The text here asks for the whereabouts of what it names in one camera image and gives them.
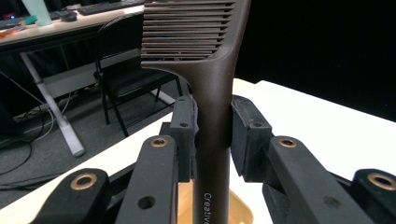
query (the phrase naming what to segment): chair leg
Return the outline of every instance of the chair leg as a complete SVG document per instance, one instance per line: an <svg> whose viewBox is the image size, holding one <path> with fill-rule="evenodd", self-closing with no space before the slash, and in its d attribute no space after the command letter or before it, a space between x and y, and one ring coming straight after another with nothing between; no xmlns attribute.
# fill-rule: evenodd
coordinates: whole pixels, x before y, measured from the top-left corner
<svg viewBox="0 0 396 224"><path fill-rule="evenodd" d="M105 112L106 124L108 125L108 124L110 123L110 120L108 119L106 94L105 94L104 91L102 91L102 106L103 106L103 110L104 110L104 112Z"/></svg>
<svg viewBox="0 0 396 224"><path fill-rule="evenodd" d="M124 122L123 122L123 120L122 120L122 117L121 117L121 115L120 115L120 111L119 111L119 109L117 108L116 103L115 103L110 97L109 97L109 101L110 101L110 103L111 103L111 106L113 106L114 113L116 113L116 117L117 117L117 120L119 121L119 124L120 124L120 126L121 126L122 132L124 133L125 137L128 137L129 134L128 134L128 132L126 131L125 124L124 124Z"/></svg>
<svg viewBox="0 0 396 224"><path fill-rule="evenodd" d="M176 84L177 84L178 95L182 96L183 95L183 91L181 90L180 79L178 79L178 77L176 77Z"/></svg>
<svg viewBox="0 0 396 224"><path fill-rule="evenodd" d="M161 86L159 86L157 89L157 94L155 95L155 103L157 103L158 99L160 99L160 92L161 92Z"/></svg>

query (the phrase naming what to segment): white table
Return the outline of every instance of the white table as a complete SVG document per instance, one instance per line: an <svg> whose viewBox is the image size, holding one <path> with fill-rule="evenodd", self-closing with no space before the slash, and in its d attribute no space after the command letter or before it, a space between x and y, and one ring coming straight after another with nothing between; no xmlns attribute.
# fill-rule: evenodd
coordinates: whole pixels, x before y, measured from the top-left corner
<svg viewBox="0 0 396 224"><path fill-rule="evenodd" d="M394 147L396 123L269 82L251 84L235 79L233 93L249 98L273 126L275 135L301 140L331 172L352 179L355 171L376 168L396 175ZM163 121L122 140L68 173L0 210L0 223L28 223L34 219L51 191L68 174L82 168L100 168L109 175L133 163L142 143L158 134ZM255 224L271 223L262 197L262 184L245 183L233 164L230 188L251 209Z"/></svg>

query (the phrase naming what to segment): white desk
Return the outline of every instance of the white desk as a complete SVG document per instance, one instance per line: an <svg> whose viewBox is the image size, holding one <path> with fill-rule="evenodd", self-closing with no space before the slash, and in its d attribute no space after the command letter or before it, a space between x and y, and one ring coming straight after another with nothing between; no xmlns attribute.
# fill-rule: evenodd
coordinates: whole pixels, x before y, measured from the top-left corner
<svg viewBox="0 0 396 224"><path fill-rule="evenodd" d="M36 26L35 24L28 25L25 30L0 39L1 54L18 52L21 55L35 81L35 84L53 112L70 151L76 157L84 154L85 149L80 143L72 125L69 123L67 118L63 116L53 97L59 96L62 93L65 94L66 92L78 90L94 83L94 78L92 76L94 71L93 64L68 71L64 74L60 74L59 76L51 77L48 80L49 83L46 83L35 70L35 67L25 51L60 46L68 42L92 37L95 35L98 27L107 21L111 21L123 15L142 13L143 8L143 6L129 7L90 16L82 16L78 14L77 21L63 22L56 20L53 21L51 25L47 26ZM57 84L55 87L53 85L51 86L52 92L50 92L48 87L51 82ZM59 91L65 88L64 84L72 84L72 88L69 88L66 92Z"/></svg>
<svg viewBox="0 0 396 224"><path fill-rule="evenodd" d="M301 140L331 172L352 179L358 169L377 168L396 175L396 123L361 113L272 83L256 85L235 79L233 93L249 98L273 126L275 135ZM66 175L82 168L100 168L109 175L133 163L142 143L158 134L168 115L110 147L45 186L0 210L0 223L28 223ZM254 214L254 223L271 223L261 184L247 184L231 166L230 188Z"/></svg>

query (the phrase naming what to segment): desk leg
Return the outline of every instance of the desk leg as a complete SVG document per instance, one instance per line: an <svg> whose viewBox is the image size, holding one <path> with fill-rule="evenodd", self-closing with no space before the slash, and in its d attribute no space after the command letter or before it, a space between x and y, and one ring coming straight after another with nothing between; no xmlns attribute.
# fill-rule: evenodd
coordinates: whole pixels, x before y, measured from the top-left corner
<svg viewBox="0 0 396 224"><path fill-rule="evenodd" d="M53 114L55 115L59 128L61 129L62 134L64 135L64 139L66 140L66 143L69 146L73 156L75 157L81 156L82 154L84 154L85 150L82 144L79 142L79 139L77 138L76 133L73 130L73 127L70 125L67 118L63 116L61 110L56 105L55 101L50 95L49 90L47 89L47 86L45 85L41 77L38 75L37 71L35 70L35 67L32 64L32 61L30 61L27 54L25 52L22 52L21 57L23 59L23 62L29 69L29 72L32 75L33 79L35 80L35 84L37 85L38 89L41 91L41 94L43 94L44 99L46 99L49 108L52 110Z"/></svg>

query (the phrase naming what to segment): computer keyboard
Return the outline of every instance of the computer keyboard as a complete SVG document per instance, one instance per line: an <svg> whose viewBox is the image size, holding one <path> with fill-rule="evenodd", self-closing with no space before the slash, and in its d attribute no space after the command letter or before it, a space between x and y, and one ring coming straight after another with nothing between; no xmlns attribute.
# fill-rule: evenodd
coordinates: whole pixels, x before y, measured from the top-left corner
<svg viewBox="0 0 396 224"><path fill-rule="evenodd" d="M49 13L49 17L52 21L54 21L54 20L58 20L60 18L60 15L58 11L53 11ZM0 21L0 30L6 30L14 26L17 26L21 21L23 21L26 18L28 17L17 17L15 19Z"/></svg>
<svg viewBox="0 0 396 224"><path fill-rule="evenodd" d="M88 16L92 14L97 14L101 12L107 12L111 10L126 8L126 7L135 7L140 6L145 3L145 0L127 0L123 2L117 3L102 3L102 4L94 4L90 6L80 7L78 12L81 15Z"/></svg>

